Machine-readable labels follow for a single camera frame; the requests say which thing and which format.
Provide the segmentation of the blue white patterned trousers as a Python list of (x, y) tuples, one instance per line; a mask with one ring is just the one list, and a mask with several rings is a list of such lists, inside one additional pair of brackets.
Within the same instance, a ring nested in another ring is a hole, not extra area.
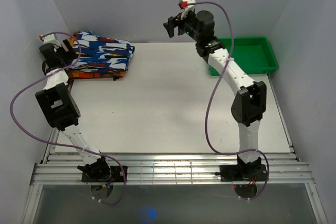
[(122, 72), (127, 71), (135, 46), (128, 40), (117, 40), (94, 35), (91, 31), (78, 31), (76, 39), (70, 43), (76, 54), (80, 55), (71, 70), (82, 72)]

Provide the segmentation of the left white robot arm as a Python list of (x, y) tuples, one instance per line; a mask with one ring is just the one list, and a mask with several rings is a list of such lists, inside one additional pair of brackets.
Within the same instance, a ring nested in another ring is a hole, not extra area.
[(46, 85), (35, 94), (38, 104), (48, 124), (65, 135), (81, 156), (83, 165), (78, 169), (89, 178), (100, 182), (108, 181), (112, 171), (106, 158), (100, 156), (100, 151), (91, 143), (79, 127), (80, 111), (68, 90), (69, 76), (65, 69), (76, 58), (68, 40), (64, 40), (65, 47), (54, 34), (41, 39), (43, 45), (39, 47), (44, 56), (48, 70), (46, 70)]

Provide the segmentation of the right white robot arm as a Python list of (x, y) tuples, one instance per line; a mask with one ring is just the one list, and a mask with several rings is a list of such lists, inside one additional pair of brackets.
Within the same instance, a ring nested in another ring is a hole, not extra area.
[(226, 81), (235, 96), (230, 110), (239, 129), (237, 164), (220, 167), (222, 180), (266, 181), (267, 170), (258, 151), (258, 133), (266, 110), (267, 87), (249, 77), (230, 57), (229, 50), (214, 35), (214, 25), (213, 14), (206, 10), (180, 13), (163, 24), (169, 37), (174, 36), (176, 28), (179, 35), (189, 35), (196, 42), (199, 56), (220, 73), (220, 79)]

